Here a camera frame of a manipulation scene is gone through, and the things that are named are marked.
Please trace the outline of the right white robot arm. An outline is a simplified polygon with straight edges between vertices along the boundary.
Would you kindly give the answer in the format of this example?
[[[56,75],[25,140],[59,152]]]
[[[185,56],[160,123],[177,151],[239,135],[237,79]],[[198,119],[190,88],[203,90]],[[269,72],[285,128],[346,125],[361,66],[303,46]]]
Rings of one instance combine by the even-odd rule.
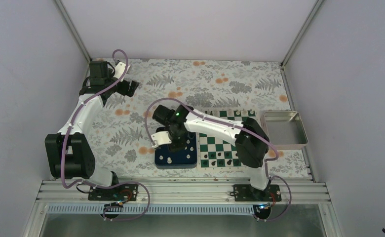
[[[226,141],[235,146],[238,160],[249,169],[252,198],[263,201],[269,196],[265,155],[273,145],[255,119],[219,118],[186,105],[175,110],[159,105],[152,118],[164,128],[150,135],[154,149],[167,145],[170,152],[178,152],[186,146],[189,133],[202,133]]]

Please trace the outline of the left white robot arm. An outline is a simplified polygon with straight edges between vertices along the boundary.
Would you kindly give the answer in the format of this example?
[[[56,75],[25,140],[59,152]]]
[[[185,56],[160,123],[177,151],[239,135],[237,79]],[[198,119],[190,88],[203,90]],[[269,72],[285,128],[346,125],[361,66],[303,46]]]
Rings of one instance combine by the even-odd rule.
[[[101,194],[109,200],[120,195],[121,187],[113,180],[115,174],[96,167],[86,134],[111,95],[134,95],[139,83],[124,79],[130,69],[130,65],[121,61],[115,65],[105,60],[89,63],[89,76],[83,81],[72,115],[57,133],[48,134],[44,141],[49,169],[54,178],[77,178],[78,183],[102,186]]]

